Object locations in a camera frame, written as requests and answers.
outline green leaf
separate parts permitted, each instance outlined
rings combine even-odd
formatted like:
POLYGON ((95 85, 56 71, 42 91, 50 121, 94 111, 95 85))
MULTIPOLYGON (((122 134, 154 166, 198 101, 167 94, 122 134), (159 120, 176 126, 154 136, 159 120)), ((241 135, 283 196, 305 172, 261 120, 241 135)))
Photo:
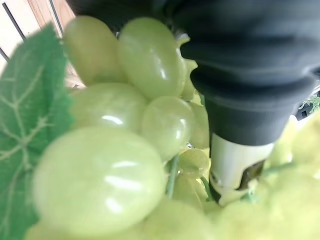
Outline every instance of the green leaf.
POLYGON ((302 105, 298 109, 299 110, 303 109, 306 104, 308 104, 309 106, 310 104, 313 104, 312 109, 309 112, 310 114, 312 114, 320 108, 320 97, 319 96, 309 97, 306 101, 303 101, 302 105))
POLYGON ((0 240, 37 221, 31 179, 46 146, 70 126, 66 57, 53 26, 28 38, 0 78, 0 240))

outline wooden surface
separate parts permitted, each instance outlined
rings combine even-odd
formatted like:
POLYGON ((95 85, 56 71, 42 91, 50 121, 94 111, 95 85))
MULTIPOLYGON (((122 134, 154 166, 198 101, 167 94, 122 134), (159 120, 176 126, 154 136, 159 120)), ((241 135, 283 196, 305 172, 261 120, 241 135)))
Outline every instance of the wooden surface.
MULTIPOLYGON (((57 34, 61 37, 62 33, 58 27, 54 11, 51 8, 49 0, 1 0, 6 3, 15 21, 18 23, 21 31, 27 37, 28 35, 39 31, 46 24, 52 22, 57 34)), ((69 8, 66 0, 52 0, 62 29, 68 22, 75 17, 69 8)), ((0 48, 10 57, 18 44, 22 43, 22 38, 17 32, 15 26, 8 17, 3 6, 0 6, 0 48)), ((0 56, 0 73, 6 65, 6 61, 0 56)), ((66 81, 68 86, 84 86, 77 76, 74 68, 69 64, 66 69, 66 81)))

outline black rubber cover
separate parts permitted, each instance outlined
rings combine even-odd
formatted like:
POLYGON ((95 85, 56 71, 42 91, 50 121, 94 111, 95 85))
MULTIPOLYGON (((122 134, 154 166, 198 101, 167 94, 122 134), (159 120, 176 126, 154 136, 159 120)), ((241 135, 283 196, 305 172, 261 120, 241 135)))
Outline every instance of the black rubber cover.
POLYGON ((274 142, 314 88, 320 0, 67 1, 114 31, 147 16, 188 33, 181 53, 199 65, 191 80, 205 96, 210 130, 231 142, 274 142))

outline grape cluster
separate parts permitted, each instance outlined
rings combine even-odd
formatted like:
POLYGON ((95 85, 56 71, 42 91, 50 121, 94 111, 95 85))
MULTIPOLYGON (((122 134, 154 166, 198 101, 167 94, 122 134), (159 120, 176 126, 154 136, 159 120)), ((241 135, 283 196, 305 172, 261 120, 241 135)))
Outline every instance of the grape cluster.
POLYGON ((87 87, 70 93, 74 123, 36 168, 40 220, 25 240, 319 238, 320 157, 310 149, 320 115, 300 131, 290 117, 258 184, 221 208, 208 189, 208 115, 190 80, 197 64, 180 54, 187 41, 146 17, 118 39, 93 17, 68 24, 66 53, 87 87))

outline metal part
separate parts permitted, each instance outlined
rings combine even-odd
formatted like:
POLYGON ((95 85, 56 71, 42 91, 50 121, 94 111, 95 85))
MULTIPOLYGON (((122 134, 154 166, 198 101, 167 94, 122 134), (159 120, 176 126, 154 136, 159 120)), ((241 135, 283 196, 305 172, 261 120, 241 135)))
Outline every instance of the metal part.
POLYGON ((1 47, 0 47, 0 55, 4 58, 4 60, 6 60, 7 62, 9 61, 9 57, 8 57, 7 54, 2 50, 1 47))
POLYGON ((54 2, 53 2, 52 0, 49 0, 49 4, 50 4, 50 7, 51 7, 51 9, 52 9, 52 12, 53 12, 54 18, 55 18, 55 20, 56 20, 56 23, 57 23, 57 25, 58 25, 58 28, 59 28, 59 30, 60 30, 60 33, 61 33, 61 34, 64 34, 64 30, 63 30, 62 25, 61 25, 61 22, 60 22, 60 20, 59 20, 59 17, 58 17, 56 8, 55 8, 55 4, 54 4, 54 2))
POLYGON ((215 201, 225 206, 245 195, 251 181, 261 174, 264 161, 273 146, 273 143, 261 146, 241 145, 213 133, 209 181, 215 201))
POLYGON ((16 22, 14 16, 12 15, 11 11, 9 10, 7 4, 4 2, 2 3, 2 6, 6 12, 6 14, 8 15, 8 17, 10 18, 12 24, 14 25, 15 29, 17 30, 17 32, 19 33, 20 37, 22 38, 22 40, 26 39, 26 36, 24 35, 24 33, 21 31, 18 23, 16 22))

